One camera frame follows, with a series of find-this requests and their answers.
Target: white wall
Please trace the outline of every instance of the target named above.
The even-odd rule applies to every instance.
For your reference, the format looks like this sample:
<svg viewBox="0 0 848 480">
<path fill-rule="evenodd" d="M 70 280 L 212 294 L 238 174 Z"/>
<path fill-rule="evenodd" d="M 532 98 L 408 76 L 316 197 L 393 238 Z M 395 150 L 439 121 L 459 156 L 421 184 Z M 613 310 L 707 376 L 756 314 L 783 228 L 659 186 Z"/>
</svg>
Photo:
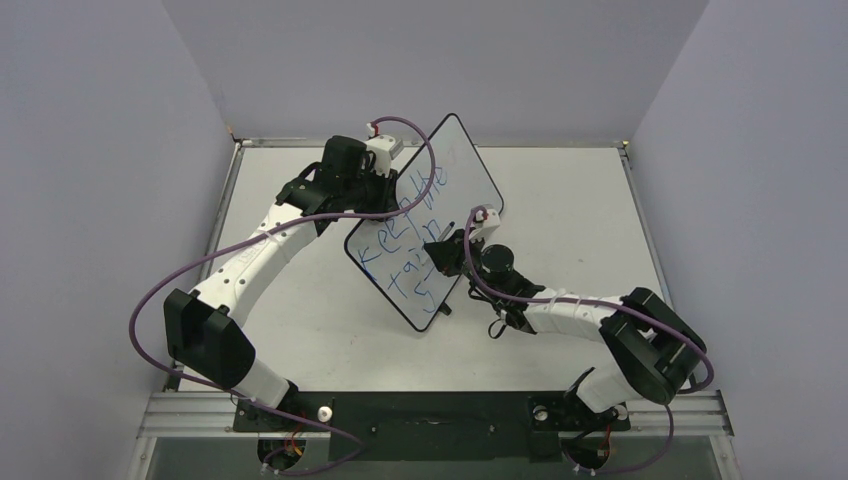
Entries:
<svg viewBox="0 0 848 480">
<path fill-rule="evenodd" d="M 164 380 L 128 317 L 203 250 L 232 141 L 158 0 L 2 2 L 0 66 L 2 477 L 123 478 Z"/>
<path fill-rule="evenodd" d="M 846 19 L 844 0 L 713 0 L 632 143 L 748 479 L 848 471 Z"/>
<path fill-rule="evenodd" d="M 163 0 L 238 137 L 631 138 L 706 0 Z"/>
</svg>

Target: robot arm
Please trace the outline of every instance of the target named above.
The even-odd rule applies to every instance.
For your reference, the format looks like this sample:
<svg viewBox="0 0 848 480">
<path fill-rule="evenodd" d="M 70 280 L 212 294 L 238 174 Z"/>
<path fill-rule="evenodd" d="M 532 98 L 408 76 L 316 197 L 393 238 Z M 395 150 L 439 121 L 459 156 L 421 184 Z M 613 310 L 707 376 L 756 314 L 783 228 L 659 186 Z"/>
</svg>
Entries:
<svg viewBox="0 0 848 480">
<path fill-rule="evenodd" d="M 602 300 L 637 310 L 680 332 L 706 351 L 695 332 L 660 297 L 646 288 L 636 288 L 623 296 L 596 298 L 557 292 L 530 282 L 515 271 L 514 255 L 508 247 L 484 247 L 486 238 L 499 225 L 497 211 L 489 208 L 485 213 L 477 214 L 469 232 L 474 269 L 483 281 L 491 288 L 515 297 L 566 297 L 570 302 L 519 303 L 477 290 L 465 262 L 465 232 L 461 229 L 454 231 L 446 240 L 425 244 L 424 250 L 442 274 L 467 276 L 472 285 L 469 295 L 489 303 L 506 326 L 529 334 L 559 333 L 604 343 L 616 363 L 587 372 L 568 393 L 576 396 L 592 412 L 605 412 L 632 399 L 645 398 L 661 405 L 670 403 L 700 362 L 698 356 L 671 335 L 654 331 L 632 315 L 608 306 L 583 302 Z"/>
<path fill-rule="evenodd" d="M 287 183 L 251 235 L 268 238 L 230 258 L 190 293 L 165 300 L 168 353 L 226 390 L 277 407 L 296 387 L 257 356 L 242 328 L 260 295 L 294 256 L 318 238 L 330 220 L 303 223 L 274 235 L 268 230 L 301 215 L 398 209 L 397 171 L 391 161 L 402 142 L 387 135 L 363 143 L 331 138 L 321 162 Z"/>
</svg>

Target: purple cable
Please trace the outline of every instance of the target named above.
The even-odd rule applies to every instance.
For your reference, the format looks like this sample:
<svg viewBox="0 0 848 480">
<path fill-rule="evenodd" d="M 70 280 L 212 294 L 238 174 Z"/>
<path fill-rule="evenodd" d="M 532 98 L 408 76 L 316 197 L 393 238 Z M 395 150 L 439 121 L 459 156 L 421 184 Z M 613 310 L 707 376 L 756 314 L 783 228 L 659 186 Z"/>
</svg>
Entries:
<svg viewBox="0 0 848 480">
<path fill-rule="evenodd" d="M 489 295 L 494 296 L 494 297 L 503 298 L 504 300 L 509 300 L 511 302 L 550 303 L 551 302 L 550 298 L 523 298 L 523 297 L 516 297 L 516 296 L 513 296 L 513 295 L 507 295 L 505 293 L 501 293 L 501 292 L 495 290 L 494 288 L 486 285 L 486 283 L 483 281 L 483 279 L 480 278 L 480 275 L 477 274 L 477 270 L 474 269 L 474 263 L 471 261 L 471 241 L 469 240 L 469 234 L 470 234 L 470 230 L 471 230 L 471 224 L 474 223 L 474 217 L 477 215 L 477 212 L 485 212 L 485 211 L 486 211 L 486 209 L 483 206 L 478 206 L 478 207 L 473 208 L 471 210 L 471 215 L 468 216 L 468 220 L 465 222 L 465 235 L 463 236 L 463 247 L 465 249 L 465 263 L 468 264 L 468 270 L 471 272 L 471 277 L 474 278 L 474 283 L 477 284 L 478 287 L 480 287 L 480 290 L 483 290 L 484 292 L 488 293 Z M 556 299 L 556 302 L 557 303 L 578 303 L 578 302 L 580 302 L 581 305 L 594 305 L 594 306 L 598 306 L 598 307 L 612 308 L 612 309 L 618 310 L 620 312 L 624 312 L 628 315 L 632 315 L 632 316 L 638 318 L 639 320 L 642 320 L 643 322 L 647 323 L 651 327 L 653 327 L 657 330 L 662 330 L 663 332 L 671 335 L 672 337 L 674 337 L 675 340 L 683 342 L 683 344 L 685 344 L 690 350 L 695 352 L 695 355 L 697 355 L 698 358 L 702 362 L 704 362 L 704 367 L 706 367 L 706 369 L 707 369 L 707 378 L 705 378 L 703 382 L 701 382 L 697 385 L 692 385 L 690 388 L 680 390 L 678 393 L 687 394 L 687 393 L 693 393 L 693 392 L 701 391 L 704 388 L 706 388 L 710 383 L 712 383 L 713 378 L 715 377 L 715 370 L 713 369 L 713 364 L 712 364 L 712 362 L 710 362 L 710 359 L 707 358 L 707 354 L 703 350 L 701 350 L 700 347 L 695 345 L 695 342 L 688 339 L 685 335 L 674 330 L 673 328 L 669 327 L 668 325 L 661 323 L 659 320 L 651 318 L 651 317 L 645 315 L 644 313 L 639 312 L 637 310 L 634 310 L 630 307 L 626 307 L 624 305 L 619 305 L 619 304 L 612 303 L 612 302 L 606 302 L 606 301 L 603 301 L 603 300 L 592 300 L 592 299 L 583 300 L 583 299 L 574 299 L 574 298 L 568 298 L 568 297 L 558 297 Z"/>
<path fill-rule="evenodd" d="M 417 125 L 410 122 L 409 120 L 406 120 L 406 119 L 400 118 L 400 117 L 393 117 L 393 116 L 380 117 L 380 118 L 374 120 L 373 122 L 371 122 L 371 124 L 377 125 L 377 124 L 380 124 L 380 123 L 383 123 L 383 122 L 398 122 L 398 123 L 402 123 L 402 124 L 410 127 L 411 129 L 415 130 L 415 133 L 417 133 L 418 136 L 421 137 L 421 139 L 424 141 L 424 145 L 427 147 L 427 151 L 430 153 L 430 177 L 427 179 L 427 184 L 424 186 L 424 189 L 421 191 L 421 193 L 418 195 L 418 197 L 415 198 L 415 200 L 412 203 L 410 203 L 409 205 L 407 205 L 407 206 L 405 206 L 405 207 L 403 207 L 399 210 L 396 210 L 394 212 L 388 212 L 388 213 L 320 213 L 320 214 L 317 214 L 317 215 L 300 217 L 300 218 L 296 218 L 294 220 L 288 221 L 286 223 L 283 223 L 282 225 L 276 226 L 276 227 L 268 230 L 267 231 L 268 235 L 275 235 L 275 234 L 282 232 L 286 229 L 294 227 L 295 225 L 300 225 L 302 223 L 307 223 L 307 222 L 314 222 L 314 221 L 317 221 L 317 220 L 335 220 L 335 219 L 339 219 L 339 218 L 356 218 L 356 219 L 364 219 L 364 220 L 382 220 L 382 219 L 385 219 L 385 218 L 394 217 L 394 216 L 397 216 L 397 215 L 402 215 L 402 214 L 412 210 L 419 203 L 424 201 L 424 197 L 427 196 L 427 194 L 430 191 L 430 187 L 433 186 L 433 179 L 435 178 L 434 174 L 435 174 L 435 171 L 436 171 L 436 154 L 433 151 L 433 145 L 430 144 L 429 137 L 427 137 L 427 134 L 425 134 L 423 130 L 418 128 Z M 154 367 L 158 368 L 159 370 L 162 370 L 163 372 L 167 373 L 168 375 L 178 377 L 178 378 L 181 378 L 183 380 L 189 380 L 189 381 L 192 381 L 192 382 L 196 382 L 196 383 L 199 383 L 201 385 L 206 385 L 207 387 L 212 387 L 212 388 L 216 388 L 216 389 L 219 389 L 219 390 L 223 390 L 221 387 L 219 387 L 218 385 L 215 385 L 213 382 L 210 382 L 210 381 L 203 379 L 203 378 L 200 378 L 200 377 L 196 377 L 194 375 L 189 375 L 187 373 L 180 372 L 179 370 L 173 369 L 173 368 L 163 364 L 162 362 L 159 362 L 155 358 L 151 357 L 144 350 L 144 348 L 142 348 L 141 344 L 138 341 L 138 335 L 136 334 L 136 331 L 135 331 L 136 324 L 138 323 L 138 317 L 141 314 L 142 308 L 144 308 L 144 306 L 147 304 L 147 302 L 149 302 L 150 299 L 153 298 L 153 295 L 155 295 L 159 290 L 164 288 L 165 285 L 174 281 L 180 275 L 182 275 L 182 274 L 188 272 L 189 270 L 192 270 L 195 267 L 198 267 L 198 266 L 200 266 L 200 265 L 202 265 L 202 264 L 204 264 L 204 263 L 206 263 L 210 260 L 218 258 L 222 255 L 226 255 L 228 253 L 236 252 L 236 251 L 241 250 L 243 248 L 249 247 L 250 245 L 253 245 L 255 243 L 261 242 L 262 240 L 265 240 L 266 238 L 267 238 L 266 235 L 258 235 L 256 237 L 249 238 L 249 239 L 247 239 L 243 242 L 237 243 L 237 244 L 229 246 L 227 248 L 223 248 L 223 249 L 218 250 L 216 252 L 212 252 L 212 253 L 210 253 L 210 254 L 208 254 L 204 257 L 201 257 L 201 258 L 189 263 L 188 265 L 185 265 L 182 268 L 174 271 L 173 273 L 171 273 L 170 275 L 168 275 L 167 277 L 162 279 L 162 281 L 160 281 L 155 286 L 153 286 L 153 288 L 151 288 L 150 291 L 145 293 L 144 296 L 141 297 L 141 300 L 138 302 L 138 305 L 136 305 L 135 309 L 133 309 L 132 315 L 130 316 L 130 323 L 129 323 L 130 343 L 132 343 L 133 348 L 139 354 L 139 356 L 141 356 L 141 358 L 143 358 L 147 363 L 153 365 Z M 234 395 L 237 395 L 237 396 L 240 395 L 238 392 L 235 392 L 233 390 L 227 390 L 227 392 L 234 394 Z M 334 460 L 330 463 L 327 463 L 326 465 L 322 465 L 320 467 L 313 468 L 311 470 L 303 470 L 303 471 L 300 471 L 300 472 L 288 472 L 288 473 L 287 472 L 280 472 L 280 475 L 304 476 L 304 475 L 311 475 L 313 473 L 323 472 L 325 470 L 329 470 L 331 468 L 337 467 L 337 466 L 341 465 L 342 463 L 347 462 L 348 460 L 351 460 L 352 458 L 354 458 L 357 455 L 359 455 L 360 453 L 362 453 L 365 449 L 365 443 L 362 440 L 360 440 L 359 438 L 357 438 L 353 434 L 345 432 L 344 430 L 339 430 L 338 428 L 331 427 L 329 425 L 324 425 L 322 423 L 315 422 L 315 421 L 312 421 L 312 420 L 309 420 L 309 419 L 306 419 L 306 418 L 298 417 L 297 415 L 292 415 L 292 414 L 287 413 L 287 412 L 281 412 L 281 411 L 276 410 L 272 407 L 268 407 L 266 405 L 262 405 L 260 403 L 254 402 L 254 401 L 250 401 L 249 403 L 256 408 L 259 408 L 261 410 L 265 410 L 266 412 L 272 413 L 274 415 L 278 415 L 278 416 L 286 418 L 288 420 L 293 420 L 293 421 L 296 421 L 296 422 L 299 422 L 299 423 L 303 423 L 304 425 L 309 425 L 309 426 L 312 426 L 312 427 L 320 428 L 320 429 L 326 430 L 330 433 L 335 433 L 337 435 L 340 435 L 342 437 L 350 439 L 350 440 L 356 442 L 358 445 L 360 445 L 360 448 L 358 450 L 356 450 L 356 451 L 354 451 L 354 452 L 352 452 L 348 455 L 345 455 L 344 457 L 339 458 L 338 460 Z M 268 460 L 273 458 L 274 455 L 280 453 L 280 451 L 281 451 L 280 449 L 277 449 L 274 452 L 271 452 L 271 454 L 269 454 L 268 456 L 265 457 L 264 462 L 267 463 Z"/>
<path fill-rule="evenodd" d="M 651 465 L 657 463 L 657 461 L 660 458 L 662 458 L 663 455 L 668 453 L 669 449 L 671 449 L 671 440 L 672 440 L 672 438 L 674 438 L 674 416 L 671 414 L 671 409 L 668 408 L 668 405 L 663 405 L 663 406 L 665 407 L 665 411 L 668 413 L 668 437 L 666 437 L 666 439 L 665 439 L 665 444 L 663 444 L 663 448 L 661 448 L 660 451 L 657 452 L 653 457 L 645 460 L 644 462 L 642 462 L 638 465 L 631 465 L 629 467 L 615 468 L 615 469 L 612 469 L 612 470 L 595 470 L 595 475 L 618 475 L 619 473 L 633 473 L 633 472 L 642 470 L 643 468 L 650 467 Z M 568 458 L 568 460 L 571 463 L 577 465 L 578 469 L 580 471 L 586 472 L 586 473 L 592 472 L 591 469 L 582 467 L 582 466 L 580 466 L 580 464 L 575 462 L 574 459 L 571 458 L 571 455 L 568 454 L 568 451 L 565 452 L 565 457 Z"/>
</svg>

